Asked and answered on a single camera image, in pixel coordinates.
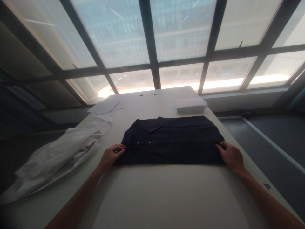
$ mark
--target window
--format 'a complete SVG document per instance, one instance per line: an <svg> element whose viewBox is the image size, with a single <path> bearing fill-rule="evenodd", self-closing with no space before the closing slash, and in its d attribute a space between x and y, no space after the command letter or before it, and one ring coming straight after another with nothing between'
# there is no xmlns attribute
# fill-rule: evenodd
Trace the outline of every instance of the window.
<svg viewBox="0 0 305 229"><path fill-rule="evenodd" d="M191 86L198 92L203 63L159 68L161 88Z"/></svg>
<svg viewBox="0 0 305 229"><path fill-rule="evenodd" d="M228 0L215 50L259 45L282 0Z"/></svg>
<svg viewBox="0 0 305 229"><path fill-rule="evenodd" d="M289 19L273 47L305 44L305 0L302 0Z"/></svg>
<svg viewBox="0 0 305 229"><path fill-rule="evenodd" d="M141 70L110 74L120 94L154 90L152 71Z"/></svg>
<svg viewBox="0 0 305 229"><path fill-rule="evenodd" d="M216 0L151 0L158 62L205 56Z"/></svg>
<svg viewBox="0 0 305 229"><path fill-rule="evenodd" d="M29 104L35 110L46 109L45 105L43 105L41 102L39 102L37 99L35 99L33 96L31 96L22 88L17 86L12 86L12 87L7 87L7 89L10 90L12 93L14 93L21 100Z"/></svg>
<svg viewBox="0 0 305 229"><path fill-rule="evenodd" d="M72 0L107 68L149 63L138 0Z"/></svg>
<svg viewBox="0 0 305 229"><path fill-rule="evenodd" d="M3 0L63 69L96 66L59 0Z"/></svg>
<svg viewBox="0 0 305 229"><path fill-rule="evenodd" d="M114 94L104 75L68 79L67 82L87 104L97 104Z"/></svg>
<svg viewBox="0 0 305 229"><path fill-rule="evenodd" d="M284 85L305 61L305 51L268 55L248 89Z"/></svg>
<svg viewBox="0 0 305 229"><path fill-rule="evenodd" d="M256 57L210 62L202 93L238 90Z"/></svg>
<svg viewBox="0 0 305 229"><path fill-rule="evenodd" d="M52 108L80 105L59 81L27 84L26 86Z"/></svg>
<svg viewBox="0 0 305 229"><path fill-rule="evenodd" d="M0 66L17 79L51 75L43 64L0 22Z"/></svg>

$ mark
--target white table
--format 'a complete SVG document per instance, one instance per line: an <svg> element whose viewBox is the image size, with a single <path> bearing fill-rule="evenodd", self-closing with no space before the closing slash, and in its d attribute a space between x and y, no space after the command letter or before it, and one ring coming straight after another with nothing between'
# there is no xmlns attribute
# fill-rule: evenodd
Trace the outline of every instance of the white table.
<svg viewBox="0 0 305 229"><path fill-rule="evenodd" d="M115 111L113 125L100 142L98 152L54 185L6 206L4 215L14 228L44 228L89 177L104 150L120 143L136 119L187 116L176 113L175 100L198 97L191 87L114 96L126 99L126 106ZM207 108L203 115L218 127L226 141L241 150L245 167L254 178L264 188L263 183L268 183L268 192L300 219L211 110ZM78 127L84 127L92 116L88 115ZM102 177L79 228L254 229L268 225L244 186L226 166L141 165L112 168Z"/></svg>

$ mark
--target stack of folded white shirts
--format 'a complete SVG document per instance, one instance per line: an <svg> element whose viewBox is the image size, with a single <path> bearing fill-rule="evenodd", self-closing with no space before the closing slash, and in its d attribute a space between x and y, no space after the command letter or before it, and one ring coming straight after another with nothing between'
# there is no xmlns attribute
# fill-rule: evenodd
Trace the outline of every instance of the stack of folded white shirts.
<svg viewBox="0 0 305 229"><path fill-rule="evenodd" d="M176 110L179 114L202 113L206 107L207 103L200 97L176 100Z"/></svg>

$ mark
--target paper sheet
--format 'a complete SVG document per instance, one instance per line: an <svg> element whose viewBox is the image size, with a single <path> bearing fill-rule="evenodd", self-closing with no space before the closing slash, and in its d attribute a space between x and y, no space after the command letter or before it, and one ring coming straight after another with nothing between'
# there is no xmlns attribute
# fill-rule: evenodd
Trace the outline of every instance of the paper sheet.
<svg viewBox="0 0 305 229"><path fill-rule="evenodd" d="M120 100L110 100L110 101L103 101L99 102L95 106L93 106L88 112L96 112L96 113L107 113L112 111L115 106L119 104Z"/></svg>
<svg viewBox="0 0 305 229"><path fill-rule="evenodd" d="M115 111L115 110L119 110L119 109L123 109L125 107L125 103L126 103L126 100L121 100L111 111ZM106 111L106 112L99 112L99 111L96 111L95 114L106 114L110 111Z"/></svg>

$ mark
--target hand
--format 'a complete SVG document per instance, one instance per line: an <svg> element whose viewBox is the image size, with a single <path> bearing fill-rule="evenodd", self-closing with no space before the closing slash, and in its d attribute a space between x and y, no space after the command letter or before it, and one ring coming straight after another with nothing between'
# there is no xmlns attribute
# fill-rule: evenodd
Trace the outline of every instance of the hand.
<svg viewBox="0 0 305 229"><path fill-rule="evenodd" d="M122 144L116 144L107 148L102 156L102 159L98 167L109 168L112 164L121 156L125 151L126 146Z"/></svg>
<svg viewBox="0 0 305 229"><path fill-rule="evenodd" d="M227 142L222 142L220 144L226 147L226 150L224 150L220 145L216 145L226 165L234 173L243 172L245 170L244 161L239 149Z"/></svg>

